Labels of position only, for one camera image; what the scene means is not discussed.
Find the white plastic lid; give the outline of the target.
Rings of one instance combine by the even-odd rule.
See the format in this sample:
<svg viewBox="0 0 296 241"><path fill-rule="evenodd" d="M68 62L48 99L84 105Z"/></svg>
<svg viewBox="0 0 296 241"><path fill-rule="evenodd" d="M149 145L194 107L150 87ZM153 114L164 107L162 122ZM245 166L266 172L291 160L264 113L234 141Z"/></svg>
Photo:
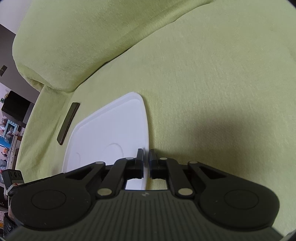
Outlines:
<svg viewBox="0 0 296 241"><path fill-rule="evenodd" d="M97 110L77 124L71 133L62 172L96 161L112 165L136 157L138 149L149 152L149 128L142 97L130 92Z"/></svg>

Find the green sofa cover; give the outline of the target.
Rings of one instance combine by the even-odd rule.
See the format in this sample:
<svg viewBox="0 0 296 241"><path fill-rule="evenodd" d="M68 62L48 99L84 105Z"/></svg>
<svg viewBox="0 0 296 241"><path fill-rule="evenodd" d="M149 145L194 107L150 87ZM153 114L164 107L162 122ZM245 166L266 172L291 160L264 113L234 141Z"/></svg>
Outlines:
<svg viewBox="0 0 296 241"><path fill-rule="evenodd" d="M295 229L295 7L289 1L33 1L13 42L39 97L16 167L60 173L57 136L115 99L144 100L149 147L273 190Z"/></svg>

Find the black flat remote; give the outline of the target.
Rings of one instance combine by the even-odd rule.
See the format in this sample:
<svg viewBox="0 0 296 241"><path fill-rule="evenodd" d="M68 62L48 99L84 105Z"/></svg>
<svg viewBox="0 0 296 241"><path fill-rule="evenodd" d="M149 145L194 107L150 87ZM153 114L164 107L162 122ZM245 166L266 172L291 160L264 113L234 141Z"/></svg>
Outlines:
<svg viewBox="0 0 296 241"><path fill-rule="evenodd" d="M74 119L75 114L77 113L79 109L80 103L79 102L73 102L67 112L67 115L63 121L63 124L60 128L60 131L57 136L57 142L59 145L62 145L66 136L67 132L69 131L70 125Z"/></svg>

